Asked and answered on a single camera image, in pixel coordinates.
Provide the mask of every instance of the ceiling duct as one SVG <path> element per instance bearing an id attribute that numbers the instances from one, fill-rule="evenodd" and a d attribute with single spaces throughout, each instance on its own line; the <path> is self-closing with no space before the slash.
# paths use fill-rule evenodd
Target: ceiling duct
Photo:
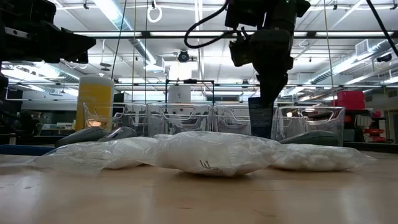
<path id="1" fill-rule="evenodd" d="M 117 30 L 134 31 L 132 22 L 129 21 L 126 16 L 127 13 L 124 16 L 124 19 L 122 19 L 123 8 L 121 7 L 120 3 L 115 0 L 94 0 L 94 3 L 102 11 L 102 13 L 112 22 Z M 157 57 L 149 52 L 149 50 L 145 47 L 141 40 L 129 39 L 128 41 L 134 46 L 135 50 L 142 57 L 142 59 L 145 60 L 146 65 L 157 65 Z M 157 69 L 159 70 L 158 72 L 164 72 L 164 68 L 162 68 L 161 65 L 157 68 L 153 66 L 150 66 L 148 68 L 150 68 L 153 72 L 156 72 Z"/>
<path id="2" fill-rule="evenodd" d="M 358 45 L 356 45 L 357 50 L 352 51 L 350 54 L 345 55 L 344 57 L 334 61 L 331 64 L 333 69 L 333 74 L 337 75 L 341 72 L 347 71 L 348 69 L 357 66 L 365 59 L 379 57 L 381 54 L 383 54 L 385 51 L 389 50 L 390 48 L 391 46 L 387 40 L 383 40 L 381 42 L 374 41 L 373 44 L 371 43 L 370 40 L 365 40 L 364 42 L 361 42 Z M 312 75 L 312 78 L 307 80 L 305 84 L 315 85 L 331 77 L 331 74 L 332 72 L 330 70 L 330 66 L 327 65 L 325 68 L 315 72 Z M 305 87 L 289 88 L 284 91 L 285 93 L 284 95 L 294 95 L 302 91 L 304 88 Z"/>
<path id="3" fill-rule="evenodd" d="M 51 77 L 65 77 L 62 82 L 64 83 L 78 83 L 80 77 L 84 76 L 83 73 L 66 66 L 63 63 L 45 63 L 45 62 L 34 62 L 32 67 L 38 69 L 39 73 L 45 76 Z"/>

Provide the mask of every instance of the clear plastic bin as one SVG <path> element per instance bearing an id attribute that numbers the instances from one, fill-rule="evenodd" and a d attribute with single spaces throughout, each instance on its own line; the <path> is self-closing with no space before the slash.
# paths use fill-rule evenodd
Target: clear plastic bin
<path id="1" fill-rule="evenodd" d="M 137 136 L 148 136 L 146 105 L 139 103 L 84 103 L 85 128 L 101 126 L 107 131 L 120 127 L 135 130 Z"/>
<path id="2" fill-rule="evenodd" d="M 147 105 L 149 136 L 184 131 L 211 131 L 210 105 L 151 103 Z"/>
<path id="3" fill-rule="evenodd" d="M 331 131 L 343 145 L 345 109 L 342 107 L 283 106 L 274 112 L 271 139 L 281 141 L 308 131 Z"/>
<path id="4" fill-rule="evenodd" d="M 214 131 L 251 135 L 248 105 L 218 105 L 213 109 Z"/>

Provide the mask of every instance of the wooden table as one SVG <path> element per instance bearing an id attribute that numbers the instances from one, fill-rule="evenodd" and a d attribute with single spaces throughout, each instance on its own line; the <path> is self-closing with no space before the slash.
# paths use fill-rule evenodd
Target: wooden table
<path id="1" fill-rule="evenodd" d="M 96 179 L 0 168 L 1 224 L 398 223 L 398 155 L 351 172 L 214 178 L 140 166 Z"/>

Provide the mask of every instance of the plastic bag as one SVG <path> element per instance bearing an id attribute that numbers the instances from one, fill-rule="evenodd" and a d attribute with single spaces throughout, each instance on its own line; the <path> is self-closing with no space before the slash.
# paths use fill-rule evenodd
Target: plastic bag
<path id="1" fill-rule="evenodd" d="M 346 170 L 371 163 L 376 159 L 348 147 L 284 144 L 286 151 L 274 167 L 290 170 Z"/>
<path id="2" fill-rule="evenodd" d="M 279 158 L 279 142 L 243 134 L 178 133 L 144 151 L 140 162 L 205 175 L 234 176 L 266 168 Z"/>
<path id="3" fill-rule="evenodd" d="M 155 134 L 154 135 L 154 139 L 158 139 L 158 140 L 164 140 L 167 139 L 169 137 L 171 137 L 171 134 Z"/>
<path id="4" fill-rule="evenodd" d="M 81 142 L 59 147 L 37 157 L 33 166 L 52 167 L 72 174 L 97 175 L 102 169 L 135 167 L 137 156 L 158 140 L 133 137 L 108 142 Z"/>

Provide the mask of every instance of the camera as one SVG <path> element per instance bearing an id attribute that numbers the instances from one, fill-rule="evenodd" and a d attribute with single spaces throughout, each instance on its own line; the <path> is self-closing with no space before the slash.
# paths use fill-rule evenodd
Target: camera
<path id="1" fill-rule="evenodd" d="M 178 61 L 179 61 L 179 62 L 182 62 L 182 63 L 185 63 L 185 62 L 189 61 L 189 54 L 188 54 L 188 51 L 182 50 L 182 51 L 180 52 L 180 54 L 178 55 Z"/>

